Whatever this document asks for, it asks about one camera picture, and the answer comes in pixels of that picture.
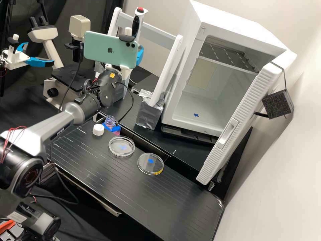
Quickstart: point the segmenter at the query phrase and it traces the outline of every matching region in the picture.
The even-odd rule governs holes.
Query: white bottle cap
[[[14,34],[12,38],[13,38],[14,40],[18,41],[18,39],[19,39],[19,35]]]
[[[131,27],[126,27],[126,28],[125,28],[125,35],[131,36],[131,32],[132,32]]]
[[[93,128],[93,134],[96,136],[102,136],[104,133],[105,127],[102,124],[95,124]]]

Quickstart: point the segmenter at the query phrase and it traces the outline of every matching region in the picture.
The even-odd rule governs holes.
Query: robotic arm
[[[0,216],[21,223],[37,240],[52,239],[60,227],[60,218],[26,199],[39,179],[46,160],[44,142],[53,140],[72,124],[84,123],[101,107],[111,106],[118,82],[121,82],[119,72],[107,69],[95,82],[87,79],[84,94],[74,102],[68,102],[62,112],[29,128],[11,133],[8,141],[13,145],[3,163],[0,163]],[[0,137],[0,156],[4,152],[7,134],[8,131],[3,132]]]

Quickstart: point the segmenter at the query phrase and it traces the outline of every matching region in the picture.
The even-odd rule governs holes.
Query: microscope focus knob
[[[47,94],[50,98],[53,98],[53,97],[58,96],[59,92],[56,88],[51,88],[51,89],[47,90]]]

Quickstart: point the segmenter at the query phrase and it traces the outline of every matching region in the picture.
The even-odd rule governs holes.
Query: open door
[[[286,50],[272,62],[286,71],[294,62],[296,56],[295,53]],[[262,98],[268,93],[281,74],[282,70],[272,63],[267,63],[261,69],[206,158],[196,180],[206,185],[226,164],[250,128],[251,123],[255,120],[254,112],[262,108]]]

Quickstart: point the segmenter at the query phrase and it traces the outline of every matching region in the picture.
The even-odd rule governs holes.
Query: white label
[[[13,221],[16,221],[17,223],[22,223],[27,218],[17,212],[12,212],[10,215],[7,216],[7,218],[12,219]]]

